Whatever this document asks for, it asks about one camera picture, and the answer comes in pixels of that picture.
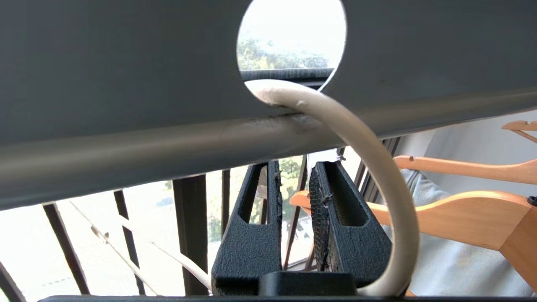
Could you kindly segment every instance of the gray plastic panel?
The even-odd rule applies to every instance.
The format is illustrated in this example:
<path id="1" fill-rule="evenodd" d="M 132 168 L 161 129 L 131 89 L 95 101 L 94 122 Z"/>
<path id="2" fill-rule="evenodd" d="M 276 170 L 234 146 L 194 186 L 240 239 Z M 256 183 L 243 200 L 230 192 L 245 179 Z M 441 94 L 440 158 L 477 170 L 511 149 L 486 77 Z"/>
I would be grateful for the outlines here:
<path id="1" fill-rule="evenodd" d="M 243 85 L 248 3 L 1 2 L 0 209 L 340 146 Z M 379 136 L 537 107 L 537 2 L 343 3 L 323 91 Z"/>

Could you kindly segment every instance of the white cord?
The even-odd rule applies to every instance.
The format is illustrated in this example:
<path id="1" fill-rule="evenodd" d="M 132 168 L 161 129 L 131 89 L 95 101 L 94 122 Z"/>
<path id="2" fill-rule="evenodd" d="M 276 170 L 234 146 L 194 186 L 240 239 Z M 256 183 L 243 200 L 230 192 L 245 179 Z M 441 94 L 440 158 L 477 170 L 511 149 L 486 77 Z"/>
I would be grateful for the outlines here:
<path id="1" fill-rule="evenodd" d="M 245 84 L 268 105 L 290 107 L 320 120 L 360 155 L 388 205 L 394 242 L 382 276 L 359 288 L 358 293 L 364 296 L 401 294 L 416 265 L 418 221 L 403 177 L 375 133 L 351 111 L 319 91 L 280 80 L 255 80 Z"/>
<path id="2" fill-rule="evenodd" d="M 187 269 L 196 279 L 198 279 L 207 289 L 211 290 L 211 278 L 209 277 L 209 274 L 207 274 L 205 271 L 203 271 L 197 264 L 194 263 L 190 258 L 183 255 L 182 253 L 170 253 L 166 251 L 165 249 L 161 248 L 159 245 L 157 245 L 154 241 L 151 241 L 149 238 L 150 236 L 148 234 L 145 234 L 145 231 L 142 231 L 141 229 L 137 229 L 132 225 L 132 223 L 127 220 L 125 217 L 117 216 L 117 220 L 120 224 L 122 224 L 124 227 L 130 229 L 133 233 L 136 234 L 136 236 L 143 237 L 146 241 L 151 243 L 154 247 L 165 253 L 166 255 L 172 257 L 175 261 L 179 262 L 185 269 Z"/>
<path id="3" fill-rule="evenodd" d="M 93 224 L 93 222 L 91 222 L 90 218 L 89 218 L 86 214 L 84 214 L 84 213 L 83 213 L 83 212 L 82 212 L 82 211 L 81 211 L 81 210 L 80 210 L 80 209 L 79 209 L 73 202 L 69 202 L 69 203 L 76 209 L 76 211 L 79 212 L 79 214 L 80 214 L 82 217 L 84 217 L 84 218 L 90 223 L 90 225 L 93 227 L 93 229 L 94 229 L 97 233 L 99 233 L 99 235 L 100 235 L 102 238 L 104 238 L 104 240 L 106 241 L 106 243 L 108 243 L 108 245 L 114 250 L 114 252 L 115 252 L 116 254 L 118 254 L 118 256 L 119 256 L 119 257 L 120 257 L 120 258 L 121 258 L 121 259 L 122 259 L 128 266 L 129 266 L 129 268 L 133 271 L 133 273 L 134 273 L 135 275 L 137 275 L 138 278 L 140 278 L 140 280 L 141 280 L 142 282 L 144 282 L 145 285 L 146 285 L 146 286 L 147 286 L 153 293 L 155 293 L 157 296 L 160 296 L 160 295 L 158 294 L 158 292 L 155 290 L 155 287 L 152 286 L 151 283 L 149 283 L 149 282 L 147 281 L 147 279 L 144 278 L 144 277 L 142 276 L 142 272 L 141 272 L 140 269 L 136 266 L 136 264 L 134 264 L 134 263 L 133 263 L 130 259 L 128 259 L 127 257 L 123 256 L 123 255 L 119 252 L 119 250 L 116 249 L 115 246 L 108 240 L 108 236 L 105 236 L 105 234 L 104 234 L 103 232 L 101 232 L 101 231 L 95 226 L 95 224 Z"/>

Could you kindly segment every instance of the gray cloth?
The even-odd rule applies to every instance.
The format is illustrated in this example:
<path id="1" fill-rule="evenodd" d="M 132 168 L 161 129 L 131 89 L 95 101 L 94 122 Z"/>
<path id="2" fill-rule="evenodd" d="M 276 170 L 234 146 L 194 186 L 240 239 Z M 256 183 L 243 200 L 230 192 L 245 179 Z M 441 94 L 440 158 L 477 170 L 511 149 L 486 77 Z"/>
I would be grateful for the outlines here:
<path id="1" fill-rule="evenodd" d="M 401 170 L 416 206 L 448 197 L 419 171 Z M 383 226 L 391 238 L 391 230 Z M 410 290 L 418 296 L 535 296 L 498 252 L 421 234 Z"/>

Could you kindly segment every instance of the green foliage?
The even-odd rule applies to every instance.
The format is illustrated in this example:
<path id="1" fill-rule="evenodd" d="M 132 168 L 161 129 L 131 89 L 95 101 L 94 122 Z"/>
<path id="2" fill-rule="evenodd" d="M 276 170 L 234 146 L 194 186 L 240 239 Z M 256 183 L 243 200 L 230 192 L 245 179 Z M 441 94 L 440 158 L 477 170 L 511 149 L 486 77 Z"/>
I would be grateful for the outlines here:
<path id="1" fill-rule="evenodd" d="M 289 221 L 293 214 L 293 207 L 289 203 L 289 199 L 296 193 L 298 178 L 300 174 L 300 166 L 302 164 L 302 156 L 293 156 L 279 160 L 280 162 L 280 177 L 281 177 L 281 195 L 283 199 L 283 220 Z M 244 174 L 247 167 L 238 167 L 231 169 L 230 178 L 230 211 L 233 210 L 234 203 L 237 199 L 238 192 L 244 180 Z M 221 237 L 221 172 L 211 172 L 207 174 L 207 231 L 208 241 L 220 241 Z M 250 216 L 251 223 L 259 223 L 262 211 L 262 199 L 256 198 L 252 207 L 252 215 Z"/>
<path id="2" fill-rule="evenodd" d="M 268 51 L 272 41 L 263 47 L 260 40 L 246 39 L 237 45 L 237 62 L 240 70 L 252 69 L 288 69 L 288 68 L 324 68 L 328 67 L 328 60 L 321 54 L 307 52 Z"/>

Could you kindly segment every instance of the wooden hanger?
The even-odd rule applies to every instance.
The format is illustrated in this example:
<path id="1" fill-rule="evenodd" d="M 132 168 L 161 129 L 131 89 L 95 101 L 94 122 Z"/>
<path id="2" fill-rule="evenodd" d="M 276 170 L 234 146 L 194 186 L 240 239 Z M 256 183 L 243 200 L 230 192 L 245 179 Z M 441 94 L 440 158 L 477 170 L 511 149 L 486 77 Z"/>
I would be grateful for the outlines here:
<path id="1" fill-rule="evenodd" d="M 394 157 L 394 161 L 399 168 L 537 184 L 537 159 L 518 164 L 493 165 L 401 155 Z"/>
<path id="2" fill-rule="evenodd" d="M 290 203 L 311 213 L 308 191 L 298 192 Z M 368 205 L 381 224 L 391 224 L 386 206 Z M 419 206 L 416 214 L 422 233 L 500 251 L 537 292 L 537 208 L 525 197 L 465 192 Z"/>
<path id="3" fill-rule="evenodd" d="M 531 123 L 528 123 L 525 120 L 512 121 L 503 125 L 502 129 L 511 130 L 515 132 L 516 134 L 522 136 L 523 138 L 529 139 L 537 143 L 536 137 L 524 132 L 524 131 L 537 131 L 537 121 L 533 121 Z"/>

